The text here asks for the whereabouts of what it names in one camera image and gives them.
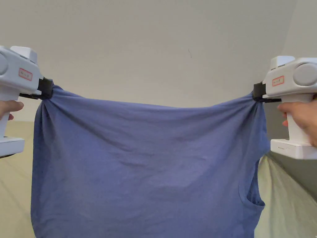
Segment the white wall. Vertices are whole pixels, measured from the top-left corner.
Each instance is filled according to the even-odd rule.
[[[283,47],[284,55],[317,57],[317,1],[298,0]]]
[[[284,46],[296,0],[10,0],[0,44],[86,97],[199,107],[252,91]],[[17,120],[32,121],[27,99]]]

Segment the round button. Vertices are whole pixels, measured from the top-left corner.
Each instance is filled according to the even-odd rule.
[[[317,65],[305,63],[294,71],[294,82],[300,86],[310,86],[317,82]]]
[[[8,69],[8,61],[3,54],[0,54],[0,75],[4,74]]]

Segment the blue t-shirt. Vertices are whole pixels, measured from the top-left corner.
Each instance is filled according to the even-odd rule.
[[[251,238],[269,150],[261,103],[87,99],[54,86],[35,119],[37,238]]]

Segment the red label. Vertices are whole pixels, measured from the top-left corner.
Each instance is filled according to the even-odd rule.
[[[280,84],[283,84],[284,83],[284,76],[281,76],[281,77],[278,77],[278,78],[275,78],[272,80],[272,86],[277,86],[277,85],[280,85]]]
[[[32,78],[33,78],[33,74],[31,72],[29,72],[25,69],[22,69],[22,68],[19,69],[19,76],[21,78],[25,78],[29,81],[32,81]]]

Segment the hand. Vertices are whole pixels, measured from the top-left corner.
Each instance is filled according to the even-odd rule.
[[[278,106],[278,109],[284,113],[292,115],[295,123],[309,136],[312,146],[317,147],[317,101],[309,103],[285,102]]]
[[[7,112],[20,111],[24,107],[22,102],[16,101],[0,101],[0,120]],[[10,114],[9,120],[12,120],[14,116]]]

